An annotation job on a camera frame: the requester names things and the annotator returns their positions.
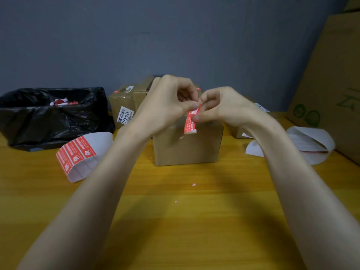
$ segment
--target wooden table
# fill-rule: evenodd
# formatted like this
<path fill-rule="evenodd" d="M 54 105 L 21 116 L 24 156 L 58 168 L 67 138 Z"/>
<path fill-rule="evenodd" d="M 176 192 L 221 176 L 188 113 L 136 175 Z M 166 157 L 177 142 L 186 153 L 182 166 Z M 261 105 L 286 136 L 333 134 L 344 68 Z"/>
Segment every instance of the wooden table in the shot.
<path fill-rule="evenodd" d="M 149 142 L 97 269 L 304 269 L 265 159 L 245 154 L 249 142 L 225 128 L 217 163 L 167 167 L 154 166 Z M 55 153 L 11 149 L 0 137 L 1 269 L 15 268 L 80 184 Z M 333 152 L 314 168 L 360 219 L 360 167 Z"/>

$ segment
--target black garbage bag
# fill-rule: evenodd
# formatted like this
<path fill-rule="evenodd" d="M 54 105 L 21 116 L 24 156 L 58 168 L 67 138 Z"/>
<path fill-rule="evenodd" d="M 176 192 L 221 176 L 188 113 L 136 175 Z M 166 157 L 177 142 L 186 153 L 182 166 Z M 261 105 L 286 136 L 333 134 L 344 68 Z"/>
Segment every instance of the black garbage bag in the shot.
<path fill-rule="evenodd" d="M 64 98 L 78 104 L 50 106 Z M 84 134 L 114 130 L 103 87 L 22 88 L 0 97 L 0 131 L 15 149 L 59 148 Z"/>

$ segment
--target blue-gray wall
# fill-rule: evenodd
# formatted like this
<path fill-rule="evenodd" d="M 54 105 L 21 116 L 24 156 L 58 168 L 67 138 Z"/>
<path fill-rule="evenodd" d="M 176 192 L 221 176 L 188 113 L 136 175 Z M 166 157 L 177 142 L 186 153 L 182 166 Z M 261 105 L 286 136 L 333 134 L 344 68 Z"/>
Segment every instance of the blue-gray wall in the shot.
<path fill-rule="evenodd" d="M 0 94 L 149 74 L 232 86 L 286 110 L 329 14 L 347 0 L 1 0 Z"/>

